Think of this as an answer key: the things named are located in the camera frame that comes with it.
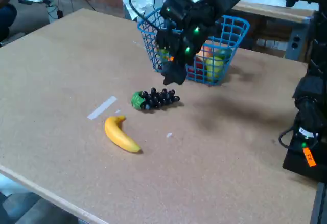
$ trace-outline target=white tape strip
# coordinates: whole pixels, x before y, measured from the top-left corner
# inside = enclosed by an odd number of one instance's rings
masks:
[[[109,106],[111,106],[117,98],[115,96],[111,96],[109,99],[107,99],[105,102],[102,103],[97,109],[95,109],[90,115],[87,116],[89,119],[94,119],[98,115],[100,115],[102,112],[104,112]]]

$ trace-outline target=grape bunch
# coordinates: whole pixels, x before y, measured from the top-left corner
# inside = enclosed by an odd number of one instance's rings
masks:
[[[144,110],[162,108],[165,105],[171,105],[180,100],[179,96],[175,96],[175,91],[173,89],[167,91],[167,89],[164,88],[161,92],[157,92],[154,87],[151,89],[150,93],[142,91],[140,97],[145,99],[141,104],[141,109]]]

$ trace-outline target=green apple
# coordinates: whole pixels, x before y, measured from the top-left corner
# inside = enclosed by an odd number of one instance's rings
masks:
[[[213,53],[213,56],[228,61],[232,53],[233,53],[232,49],[218,49]]]
[[[224,68],[224,61],[219,57],[213,57],[205,61],[206,77],[209,82],[219,77],[220,72]]]

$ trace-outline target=fruit in basket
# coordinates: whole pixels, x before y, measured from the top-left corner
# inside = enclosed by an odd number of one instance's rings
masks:
[[[219,57],[213,57],[205,61],[206,78],[209,82],[219,77],[220,72],[223,70],[224,61]]]
[[[194,70],[194,66],[188,67],[188,77],[194,78],[195,74],[197,74],[196,78],[202,80],[203,79],[203,63],[202,63],[202,61],[199,59],[196,59],[195,67],[196,67],[195,68],[196,70]]]
[[[162,63],[174,60],[174,57],[169,58],[169,53],[166,49],[159,49],[159,53],[160,53],[160,60]]]
[[[232,49],[218,49],[213,53],[214,57],[221,58],[222,60],[228,61],[233,53]]]
[[[207,46],[202,46],[199,53],[196,54],[196,59],[203,62],[206,58],[210,58],[212,56],[212,49]]]

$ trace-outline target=person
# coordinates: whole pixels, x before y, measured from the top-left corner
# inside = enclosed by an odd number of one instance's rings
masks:
[[[9,35],[9,27],[14,23],[17,10],[9,4],[10,0],[0,0],[0,42]]]

